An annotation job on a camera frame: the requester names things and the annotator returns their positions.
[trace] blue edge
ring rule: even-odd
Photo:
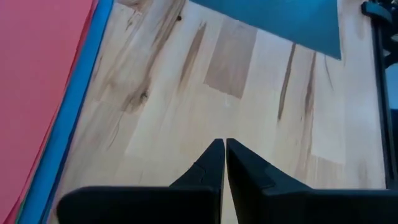
[[[45,223],[49,217],[112,6],[113,0],[98,2],[18,223]]]

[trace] black clip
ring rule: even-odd
[[[364,2],[362,14],[369,16],[381,25],[382,45],[390,54],[384,57],[385,68],[398,62],[398,42],[392,37],[398,34],[398,4],[392,2]]]

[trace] wood grain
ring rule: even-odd
[[[226,17],[205,83],[223,93],[242,98],[256,42],[257,29]]]
[[[339,0],[342,61],[192,2],[115,3],[54,205],[87,185],[169,185],[214,138],[311,187],[384,188],[361,3]]]

